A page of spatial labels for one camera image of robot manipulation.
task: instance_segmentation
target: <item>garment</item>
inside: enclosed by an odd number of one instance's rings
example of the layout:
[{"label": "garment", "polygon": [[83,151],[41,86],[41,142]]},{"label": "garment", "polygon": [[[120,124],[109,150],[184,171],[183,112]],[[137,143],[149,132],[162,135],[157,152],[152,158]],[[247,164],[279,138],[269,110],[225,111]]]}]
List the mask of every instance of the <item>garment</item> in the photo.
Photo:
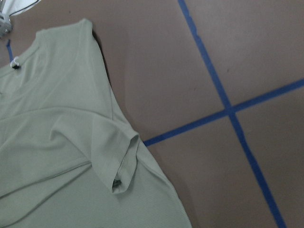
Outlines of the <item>garment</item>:
[{"label": "garment", "polygon": [[190,228],[124,117],[87,19],[0,69],[0,227]]}]

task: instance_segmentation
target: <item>light green fabric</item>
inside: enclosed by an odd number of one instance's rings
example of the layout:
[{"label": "light green fabric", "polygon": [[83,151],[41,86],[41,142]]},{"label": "light green fabric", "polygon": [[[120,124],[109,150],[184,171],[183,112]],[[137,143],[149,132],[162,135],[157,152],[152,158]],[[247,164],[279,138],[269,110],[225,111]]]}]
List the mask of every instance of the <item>light green fabric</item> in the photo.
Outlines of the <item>light green fabric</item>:
[{"label": "light green fabric", "polygon": [[0,69],[0,228],[191,227],[116,102],[89,20],[39,31],[18,61]]}]

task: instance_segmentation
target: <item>blue line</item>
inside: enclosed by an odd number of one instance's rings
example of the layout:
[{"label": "blue line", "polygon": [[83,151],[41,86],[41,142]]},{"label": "blue line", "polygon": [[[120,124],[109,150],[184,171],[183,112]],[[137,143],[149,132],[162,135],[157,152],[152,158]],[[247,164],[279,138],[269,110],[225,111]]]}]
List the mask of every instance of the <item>blue line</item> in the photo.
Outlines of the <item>blue line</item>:
[{"label": "blue line", "polygon": [[188,23],[188,26],[189,26],[189,28],[191,30],[193,38],[194,38],[194,40],[195,40],[195,42],[196,42],[196,44],[198,46],[200,54],[201,54],[201,56],[202,56],[202,58],[203,58],[203,60],[205,62],[205,65],[206,65],[206,67],[207,67],[207,69],[209,71],[209,74],[210,74],[210,76],[211,76],[211,78],[213,80],[213,83],[214,83],[214,85],[215,85],[215,87],[216,87],[216,89],[218,91],[218,94],[219,94],[219,96],[221,98],[221,101],[222,101],[222,103],[223,103],[223,105],[225,107],[226,113],[229,114],[229,118],[231,120],[231,123],[232,123],[232,125],[233,125],[233,127],[235,129],[235,132],[236,132],[236,134],[238,136],[238,139],[239,139],[239,141],[240,141],[240,143],[241,143],[241,145],[242,145],[242,147],[244,149],[244,152],[245,152],[245,154],[247,156],[248,162],[250,163],[250,166],[251,166],[252,171],[253,171],[253,173],[254,173],[254,175],[256,177],[256,180],[258,181],[258,184],[259,184],[260,188],[262,189],[263,195],[264,195],[264,197],[265,197],[265,199],[266,199],[266,201],[268,203],[268,206],[269,206],[269,208],[270,208],[270,210],[271,210],[271,212],[272,212],[272,214],[274,216],[274,219],[275,219],[275,221],[276,221],[276,223],[277,223],[277,225],[278,225],[279,228],[285,228],[286,225],[285,225],[285,223],[283,221],[283,218],[282,218],[282,216],[280,214],[280,211],[279,211],[279,209],[278,209],[278,207],[276,205],[276,202],[275,202],[274,198],[272,197],[271,191],[268,188],[266,180],[265,180],[265,178],[264,178],[264,176],[263,176],[263,174],[261,172],[261,169],[259,168],[258,163],[255,160],[255,158],[254,158],[254,156],[253,156],[253,154],[252,154],[252,152],[251,152],[251,150],[250,150],[250,148],[249,148],[249,146],[248,146],[248,144],[246,142],[246,139],[245,139],[245,136],[244,136],[244,133],[243,133],[243,129],[242,129],[242,127],[241,127],[241,125],[240,125],[240,123],[239,123],[239,121],[238,121],[238,119],[237,119],[237,117],[235,115],[235,110],[233,110],[231,108],[230,101],[229,101],[229,99],[228,99],[228,97],[227,97],[227,95],[225,93],[225,90],[224,90],[224,88],[223,88],[223,86],[222,86],[222,84],[220,82],[220,79],[219,79],[219,77],[218,77],[218,75],[216,73],[216,70],[213,67],[213,64],[212,64],[212,62],[211,62],[211,60],[209,58],[207,50],[206,50],[203,42],[201,41],[200,37],[197,34],[196,26],[195,26],[195,24],[194,24],[194,22],[193,22],[193,20],[192,20],[192,18],[190,16],[190,14],[189,14],[189,11],[188,11],[188,8],[186,6],[186,3],[185,3],[184,0],[178,0],[178,2],[179,2],[181,10],[182,10],[182,12],[183,12],[183,14],[185,16],[185,19],[186,19],[186,21]]},{"label": "blue line", "polygon": [[196,128],[196,127],[199,127],[199,126],[202,126],[204,124],[208,124],[212,121],[215,121],[215,120],[218,120],[224,116],[226,116],[226,112],[225,111],[221,111],[221,112],[218,112],[218,113],[214,113],[212,115],[209,115],[209,116],[206,116],[202,119],[199,119],[197,121],[194,121],[192,123],[189,123],[189,124],[186,124],[182,127],[179,127],[179,128],[176,128],[172,131],[169,131],[169,132],[166,132],[164,134],[161,134],[161,135],[158,135],[154,138],[151,138],[149,140],[146,140],[144,141],[143,143],[145,144],[145,146],[150,146],[152,144],[155,144],[155,143],[159,143],[163,140],[166,140],[168,138],[171,138],[173,136],[176,136],[178,134],[181,134],[183,132],[186,132],[186,131],[189,131],[189,130],[192,130],[193,128]]},{"label": "blue line", "polygon": [[8,52],[9,52],[9,60],[10,62],[14,60],[14,57],[13,57],[13,52],[11,51],[11,48],[10,48],[10,39],[8,40],[7,44],[6,44],[6,48],[8,49]]},{"label": "blue line", "polygon": [[277,97],[277,96],[280,96],[282,94],[288,93],[290,91],[301,88],[303,86],[304,86],[304,79],[298,80],[296,82],[285,85],[281,88],[275,89],[271,92],[268,92],[268,93],[263,94],[261,96],[258,96],[256,98],[253,98],[253,99],[250,99],[248,101],[242,102],[242,103],[233,107],[234,111],[235,112],[241,111],[243,109],[246,109],[248,107],[251,107],[251,106],[256,105],[258,103],[261,103],[261,102],[265,102],[265,101],[270,100],[274,97]]}]

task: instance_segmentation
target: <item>sleeve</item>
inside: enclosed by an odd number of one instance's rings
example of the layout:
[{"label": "sleeve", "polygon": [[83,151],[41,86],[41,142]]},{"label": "sleeve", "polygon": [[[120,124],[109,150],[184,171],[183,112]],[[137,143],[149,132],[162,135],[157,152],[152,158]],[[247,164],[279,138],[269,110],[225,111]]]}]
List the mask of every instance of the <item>sleeve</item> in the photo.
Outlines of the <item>sleeve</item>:
[{"label": "sleeve", "polygon": [[101,51],[92,35],[93,24],[87,19],[80,24],[78,56],[95,93],[92,99],[97,100],[100,109],[98,112],[74,110],[61,118],[55,129],[69,135],[72,143],[92,162],[99,179],[113,194],[118,194],[125,192],[132,180],[140,138],[127,120],[113,118],[116,100]]}]

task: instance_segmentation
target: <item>tile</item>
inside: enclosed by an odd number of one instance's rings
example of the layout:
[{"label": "tile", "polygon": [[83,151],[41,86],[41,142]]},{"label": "tile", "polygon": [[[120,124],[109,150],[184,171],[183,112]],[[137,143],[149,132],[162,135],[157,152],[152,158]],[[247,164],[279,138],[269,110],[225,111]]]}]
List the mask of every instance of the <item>tile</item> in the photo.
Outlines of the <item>tile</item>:
[{"label": "tile", "polygon": [[36,30],[84,17],[101,41],[117,102],[143,140],[223,109],[177,1],[44,0],[12,17],[13,51],[23,52]]},{"label": "tile", "polygon": [[304,88],[237,114],[287,227],[304,224]]},{"label": "tile", "polygon": [[232,104],[303,78],[303,1],[185,2]]},{"label": "tile", "polygon": [[148,147],[196,228],[275,228],[228,118]]}]

